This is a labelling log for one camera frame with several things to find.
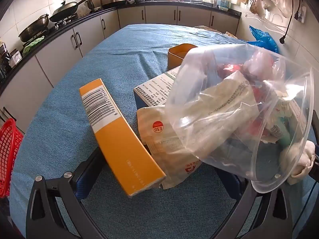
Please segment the orange barcode carton box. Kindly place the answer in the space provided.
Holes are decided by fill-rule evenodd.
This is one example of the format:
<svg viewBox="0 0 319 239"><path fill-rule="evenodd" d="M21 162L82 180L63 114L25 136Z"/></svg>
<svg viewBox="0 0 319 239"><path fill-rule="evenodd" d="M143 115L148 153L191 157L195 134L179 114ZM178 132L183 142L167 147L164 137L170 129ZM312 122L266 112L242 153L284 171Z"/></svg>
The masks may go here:
<svg viewBox="0 0 319 239"><path fill-rule="evenodd" d="M160 184L166 174L132 130L102 79L89 82L79 92L98 145L127 196Z"/></svg>

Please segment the clear plastic bag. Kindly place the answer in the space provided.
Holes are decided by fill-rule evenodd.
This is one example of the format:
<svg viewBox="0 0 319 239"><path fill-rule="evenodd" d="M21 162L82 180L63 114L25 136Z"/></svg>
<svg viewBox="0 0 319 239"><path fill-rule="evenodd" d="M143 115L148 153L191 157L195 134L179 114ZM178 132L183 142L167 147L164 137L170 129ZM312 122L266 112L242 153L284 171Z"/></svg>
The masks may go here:
<svg viewBox="0 0 319 239"><path fill-rule="evenodd" d="M183 146L198 160L246 178L259 193L278 188L280 153L309 140L315 69L243 44L191 49L165 103Z"/></svg>

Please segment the beige paper pouch red sticker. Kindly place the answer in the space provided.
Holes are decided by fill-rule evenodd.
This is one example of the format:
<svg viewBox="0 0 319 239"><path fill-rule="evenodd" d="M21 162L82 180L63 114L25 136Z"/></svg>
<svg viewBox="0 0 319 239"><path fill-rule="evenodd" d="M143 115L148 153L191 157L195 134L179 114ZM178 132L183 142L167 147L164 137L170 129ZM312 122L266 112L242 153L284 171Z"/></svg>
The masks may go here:
<svg viewBox="0 0 319 239"><path fill-rule="evenodd" d="M166 174L161 182L163 189L173 188L182 183L202 164L173 130L165 114L165 106L142 107L137 110L138 131L142 144Z"/></svg>

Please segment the blue white medicine box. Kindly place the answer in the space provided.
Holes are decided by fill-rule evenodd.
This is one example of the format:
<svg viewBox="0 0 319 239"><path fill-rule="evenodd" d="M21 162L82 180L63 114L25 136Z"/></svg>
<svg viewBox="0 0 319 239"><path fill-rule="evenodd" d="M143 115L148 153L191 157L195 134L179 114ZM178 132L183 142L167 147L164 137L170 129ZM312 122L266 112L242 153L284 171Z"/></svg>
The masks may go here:
<svg viewBox="0 0 319 239"><path fill-rule="evenodd" d="M165 104L180 66L134 88L137 109Z"/></svg>

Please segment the yellow square paper cup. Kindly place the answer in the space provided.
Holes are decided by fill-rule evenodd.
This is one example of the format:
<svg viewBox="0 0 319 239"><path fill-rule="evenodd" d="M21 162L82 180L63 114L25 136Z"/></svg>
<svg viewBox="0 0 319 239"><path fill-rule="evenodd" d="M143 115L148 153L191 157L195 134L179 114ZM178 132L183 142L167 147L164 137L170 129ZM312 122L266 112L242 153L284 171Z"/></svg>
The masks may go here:
<svg viewBox="0 0 319 239"><path fill-rule="evenodd" d="M196 48L196 45L183 43L168 49L167 70L180 66L186 54L193 48Z"/></svg>

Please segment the red plastic mesh basket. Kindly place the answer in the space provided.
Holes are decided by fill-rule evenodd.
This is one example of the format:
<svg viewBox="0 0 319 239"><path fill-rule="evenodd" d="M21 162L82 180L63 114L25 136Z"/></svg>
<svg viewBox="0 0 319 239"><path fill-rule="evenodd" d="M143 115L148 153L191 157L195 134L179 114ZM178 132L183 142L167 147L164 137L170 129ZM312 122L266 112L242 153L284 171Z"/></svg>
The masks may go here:
<svg viewBox="0 0 319 239"><path fill-rule="evenodd" d="M12 171L22 140L23 135L17 128L16 122L13 118L8 119L1 127L1 198L10 194Z"/></svg>

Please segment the green cloth on counter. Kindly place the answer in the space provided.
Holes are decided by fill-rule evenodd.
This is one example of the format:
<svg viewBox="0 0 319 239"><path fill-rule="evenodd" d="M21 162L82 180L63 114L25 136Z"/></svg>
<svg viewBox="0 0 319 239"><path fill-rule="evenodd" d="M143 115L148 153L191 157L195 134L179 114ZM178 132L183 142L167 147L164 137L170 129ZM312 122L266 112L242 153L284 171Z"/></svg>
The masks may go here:
<svg viewBox="0 0 319 239"><path fill-rule="evenodd" d="M45 38L45 36L41 36L41 37L38 37L38 38L34 39L34 40L31 41L31 42L28 42L28 43L24 46L23 53L22 53L23 57L24 57L25 55L27 55L27 54L31 51L31 49L32 49L34 46L36 46L37 44L39 44L40 42L42 42L42 41L44 40L44 38Z"/></svg>

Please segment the blue plastic bag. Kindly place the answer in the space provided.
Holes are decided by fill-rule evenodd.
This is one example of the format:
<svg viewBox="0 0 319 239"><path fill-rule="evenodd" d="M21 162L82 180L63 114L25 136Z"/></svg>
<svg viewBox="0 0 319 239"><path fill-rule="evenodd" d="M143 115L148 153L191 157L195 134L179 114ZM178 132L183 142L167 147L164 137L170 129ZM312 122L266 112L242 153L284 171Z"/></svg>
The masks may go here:
<svg viewBox="0 0 319 239"><path fill-rule="evenodd" d="M268 32L264 32L260 29L256 29L253 26L249 26L249 30L255 41L247 41L248 44L264 48L275 53L280 53L279 47L277 46L275 40L271 37Z"/></svg>

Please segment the dark frying pan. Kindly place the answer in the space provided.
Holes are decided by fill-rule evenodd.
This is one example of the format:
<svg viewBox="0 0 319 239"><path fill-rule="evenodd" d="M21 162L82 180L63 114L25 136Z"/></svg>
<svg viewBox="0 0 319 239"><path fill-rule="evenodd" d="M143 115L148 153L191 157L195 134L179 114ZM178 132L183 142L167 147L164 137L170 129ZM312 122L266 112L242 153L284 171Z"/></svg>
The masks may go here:
<svg viewBox="0 0 319 239"><path fill-rule="evenodd" d="M43 14L35 22L31 23L28 27L26 27L18 37L24 43L34 38L42 31L46 31L48 29L49 24L49 15Z"/></svg>

